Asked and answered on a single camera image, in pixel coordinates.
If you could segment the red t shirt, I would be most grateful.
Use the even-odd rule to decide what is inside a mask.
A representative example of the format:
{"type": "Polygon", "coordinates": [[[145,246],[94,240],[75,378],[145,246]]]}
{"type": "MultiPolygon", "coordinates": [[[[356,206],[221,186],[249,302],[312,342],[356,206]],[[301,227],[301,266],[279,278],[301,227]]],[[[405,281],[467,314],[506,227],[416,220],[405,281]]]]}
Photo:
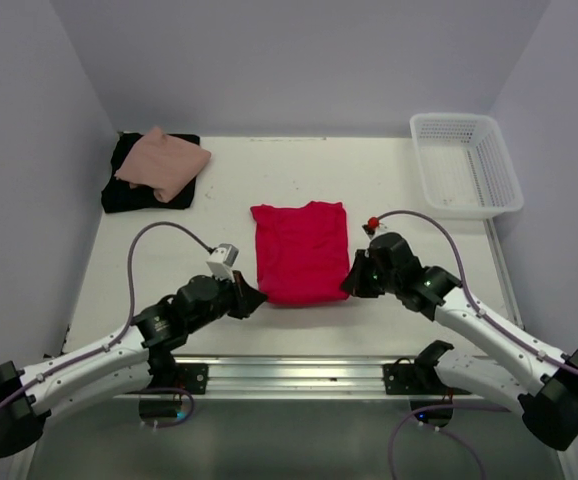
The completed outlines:
{"type": "Polygon", "coordinates": [[[268,302],[306,307],[344,301],[349,273],[347,213],[342,203],[302,207],[258,205],[255,222],[258,289],[268,302]]]}

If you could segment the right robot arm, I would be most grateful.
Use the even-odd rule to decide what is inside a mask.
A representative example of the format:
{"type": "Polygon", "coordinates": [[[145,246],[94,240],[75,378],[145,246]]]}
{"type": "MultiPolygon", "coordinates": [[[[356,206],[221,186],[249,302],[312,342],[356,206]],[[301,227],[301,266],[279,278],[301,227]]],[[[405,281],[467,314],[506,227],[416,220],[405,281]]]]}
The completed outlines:
{"type": "Polygon", "coordinates": [[[486,360],[435,341],[414,360],[420,389],[467,391],[517,414],[543,444],[567,450],[578,437],[578,349],[544,343],[468,294],[465,283],[438,266],[424,266],[398,233],[368,228],[342,283],[357,298],[395,296],[409,311],[461,335],[486,360]]]}

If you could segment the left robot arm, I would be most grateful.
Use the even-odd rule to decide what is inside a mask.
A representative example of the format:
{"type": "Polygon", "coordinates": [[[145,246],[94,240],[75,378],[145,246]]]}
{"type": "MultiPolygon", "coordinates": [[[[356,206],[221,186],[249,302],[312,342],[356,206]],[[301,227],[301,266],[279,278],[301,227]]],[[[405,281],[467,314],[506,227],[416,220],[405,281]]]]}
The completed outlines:
{"type": "Polygon", "coordinates": [[[250,317],[267,299],[240,272],[198,275],[91,345],[23,368],[1,364],[0,458],[36,443],[50,421],[116,395],[189,397],[173,350],[224,316],[250,317]]]}

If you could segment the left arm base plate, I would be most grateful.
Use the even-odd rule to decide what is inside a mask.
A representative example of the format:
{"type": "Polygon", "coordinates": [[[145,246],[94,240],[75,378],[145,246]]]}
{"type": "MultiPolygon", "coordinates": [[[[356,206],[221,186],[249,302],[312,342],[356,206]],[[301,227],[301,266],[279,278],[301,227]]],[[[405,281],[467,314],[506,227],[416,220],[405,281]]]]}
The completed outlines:
{"type": "Polygon", "coordinates": [[[147,389],[185,390],[192,395],[204,395],[209,380],[206,363],[175,363],[158,371],[147,389]]]}

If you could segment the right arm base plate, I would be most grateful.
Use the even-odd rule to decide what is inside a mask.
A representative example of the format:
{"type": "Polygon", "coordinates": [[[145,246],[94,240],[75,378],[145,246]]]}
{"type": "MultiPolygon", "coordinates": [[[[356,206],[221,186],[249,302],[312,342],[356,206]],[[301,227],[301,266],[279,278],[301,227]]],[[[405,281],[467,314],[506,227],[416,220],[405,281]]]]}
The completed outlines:
{"type": "Polygon", "coordinates": [[[420,366],[409,358],[383,364],[382,379],[387,395],[470,395],[443,384],[432,367],[420,366]]]}

